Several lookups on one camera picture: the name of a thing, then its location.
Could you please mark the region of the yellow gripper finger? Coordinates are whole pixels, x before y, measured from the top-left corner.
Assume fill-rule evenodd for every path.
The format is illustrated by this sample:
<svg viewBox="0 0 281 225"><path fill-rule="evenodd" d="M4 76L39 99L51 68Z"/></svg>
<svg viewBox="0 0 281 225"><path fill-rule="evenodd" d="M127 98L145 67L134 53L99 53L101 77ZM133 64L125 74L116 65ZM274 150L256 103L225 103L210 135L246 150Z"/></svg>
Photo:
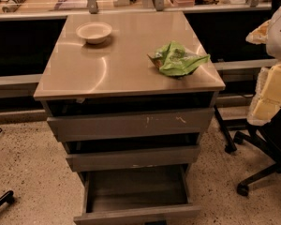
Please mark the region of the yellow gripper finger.
<svg viewBox="0 0 281 225"><path fill-rule="evenodd" d="M269 123L281 109L281 61L260 70L247 122L253 126Z"/></svg>
<svg viewBox="0 0 281 225"><path fill-rule="evenodd" d="M254 29L252 32L250 32L245 40L252 44L265 44L268 39L268 26L270 21L266 21L263 24L261 24L259 27Z"/></svg>

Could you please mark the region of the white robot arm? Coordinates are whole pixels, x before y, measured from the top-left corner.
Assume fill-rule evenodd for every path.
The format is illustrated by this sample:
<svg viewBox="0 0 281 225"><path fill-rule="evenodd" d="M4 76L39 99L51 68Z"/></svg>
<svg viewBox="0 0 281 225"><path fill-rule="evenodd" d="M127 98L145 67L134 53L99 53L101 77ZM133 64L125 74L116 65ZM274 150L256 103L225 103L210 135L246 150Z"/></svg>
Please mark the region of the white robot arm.
<svg viewBox="0 0 281 225"><path fill-rule="evenodd" d="M271 68L262 68L256 94L249 107L247 122L254 126L269 123L281 108L281 7L272 18L248 34L252 44L265 44L266 53L277 60Z"/></svg>

